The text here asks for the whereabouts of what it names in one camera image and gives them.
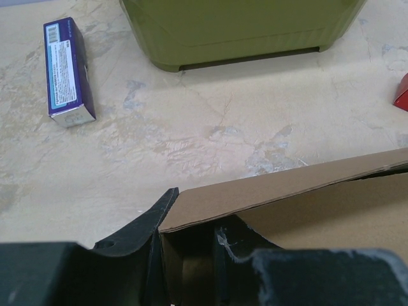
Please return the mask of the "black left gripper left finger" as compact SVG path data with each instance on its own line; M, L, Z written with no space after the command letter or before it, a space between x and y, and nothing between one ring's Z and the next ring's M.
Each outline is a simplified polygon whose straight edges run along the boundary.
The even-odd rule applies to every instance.
M86 249L76 242L1 244L1 305L170 305L158 227L179 195Z

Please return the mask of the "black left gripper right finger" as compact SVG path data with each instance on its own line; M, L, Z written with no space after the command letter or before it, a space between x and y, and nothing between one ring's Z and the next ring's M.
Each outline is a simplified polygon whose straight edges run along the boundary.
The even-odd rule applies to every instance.
M214 224L217 305L407 305L407 265L384 249L286 250L237 216Z

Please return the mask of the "brown cardboard box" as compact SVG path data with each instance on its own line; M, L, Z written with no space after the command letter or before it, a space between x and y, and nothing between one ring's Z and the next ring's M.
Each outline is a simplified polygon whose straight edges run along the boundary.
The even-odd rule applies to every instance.
M214 224L237 216L286 250L384 249L407 265L407 150L181 192L160 225L174 305L217 305Z

